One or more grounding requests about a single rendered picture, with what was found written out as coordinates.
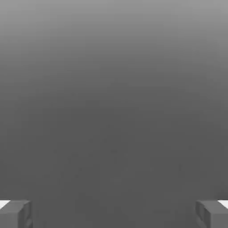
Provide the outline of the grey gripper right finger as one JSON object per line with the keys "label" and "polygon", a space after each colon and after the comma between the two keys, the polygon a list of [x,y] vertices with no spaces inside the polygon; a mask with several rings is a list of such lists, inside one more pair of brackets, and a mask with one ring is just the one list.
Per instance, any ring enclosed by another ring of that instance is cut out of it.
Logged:
{"label": "grey gripper right finger", "polygon": [[200,228],[228,228],[228,200],[198,200],[195,215]]}

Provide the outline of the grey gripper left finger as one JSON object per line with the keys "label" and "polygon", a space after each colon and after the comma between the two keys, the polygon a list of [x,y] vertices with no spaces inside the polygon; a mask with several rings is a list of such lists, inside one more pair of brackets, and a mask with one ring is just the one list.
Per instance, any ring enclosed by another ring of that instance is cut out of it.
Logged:
{"label": "grey gripper left finger", "polygon": [[0,199],[0,228],[33,228],[30,200]]}

